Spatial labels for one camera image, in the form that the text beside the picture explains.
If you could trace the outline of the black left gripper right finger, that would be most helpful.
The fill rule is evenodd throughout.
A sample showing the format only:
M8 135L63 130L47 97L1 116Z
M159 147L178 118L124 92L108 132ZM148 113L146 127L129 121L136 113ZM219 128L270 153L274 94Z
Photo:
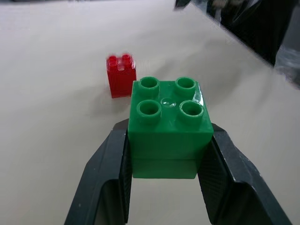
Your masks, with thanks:
M213 125L198 170L209 221L213 225L289 225L290 219L256 166Z

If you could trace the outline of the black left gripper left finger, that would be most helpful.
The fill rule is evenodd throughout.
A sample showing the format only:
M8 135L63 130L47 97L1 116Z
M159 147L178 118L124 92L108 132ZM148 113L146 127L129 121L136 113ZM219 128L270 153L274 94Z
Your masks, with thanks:
M65 224L128 222L132 165L127 128L128 120L116 123L87 162Z

